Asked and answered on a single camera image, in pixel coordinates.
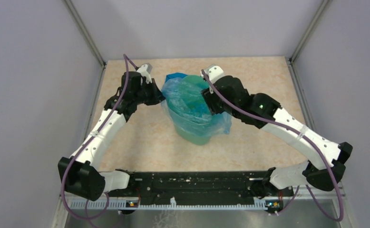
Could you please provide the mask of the light blue translucent plastic bag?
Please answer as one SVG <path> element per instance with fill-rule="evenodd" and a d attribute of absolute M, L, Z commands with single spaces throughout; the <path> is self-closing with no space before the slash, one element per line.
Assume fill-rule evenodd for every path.
<path fill-rule="evenodd" d="M 229 134 L 232 118 L 227 113 L 211 114 L 201 92 L 209 85 L 200 76 L 187 75 L 168 79 L 161 89 L 168 112 L 174 125 L 196 137 Z"/>

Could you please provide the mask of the green plastic trash bin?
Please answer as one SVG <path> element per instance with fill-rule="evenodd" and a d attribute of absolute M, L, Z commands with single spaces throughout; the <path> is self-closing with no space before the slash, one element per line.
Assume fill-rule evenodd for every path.
<path fill-rule="evenodd" d="M 209 142 L 212 116 L 201 95 L 208 84 L 197 75 L 188 75 L 175 83 L 168 107 L 175 130 L 183 139 L 204 145 Z"/>

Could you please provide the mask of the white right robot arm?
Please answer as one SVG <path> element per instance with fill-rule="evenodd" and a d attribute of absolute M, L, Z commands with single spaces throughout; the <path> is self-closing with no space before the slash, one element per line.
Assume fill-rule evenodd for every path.
<path fill-rule="evenodd" d="M 269 196 L 289 186 L 311 185 L 322 191 L 332 191 L 346 170 L 352 146 L 325 139 L 300 123 L 279 102 L 267 94 L 249 94 L 233 76 L 223 76 L 209 84 L 201 94 L 212 114 L 226 112 L 245 124 L 275 135 L 303 154 L 307 161 L 283 168 L 270 168 L 262 181 Z"/>

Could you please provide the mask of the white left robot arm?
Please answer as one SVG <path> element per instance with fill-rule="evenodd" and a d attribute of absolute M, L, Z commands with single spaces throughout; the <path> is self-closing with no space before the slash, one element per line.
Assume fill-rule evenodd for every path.
<path fill-rule="evenodd" d="M 147 71 L 129 71 L 122 75 L 121 82 L 117 93 L 106 101 L 97 124 L 84 143 L 69 158 L 59 160 L 62 193 L 72 193 L 90 201 L 113 190 L 124 196 L 134 194 L 136 184 L 126 171 L 99 172 L 97 169 L 115 135 L 138 105 L 157 105 L 164 97 Z"/>

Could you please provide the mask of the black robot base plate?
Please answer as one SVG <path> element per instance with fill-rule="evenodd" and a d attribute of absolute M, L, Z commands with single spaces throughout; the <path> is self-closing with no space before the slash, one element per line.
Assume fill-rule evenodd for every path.
<path fill-rule="evenodd" d="M 110 197 L 140 198 L 140 204 L 167 205 L 174 198 L 180 206 L 252 205 L 267 197 L 291 197 L 293 189 L 279 190 L 265 171 L 200 171 L 129 173 L 125 189 Z"/>

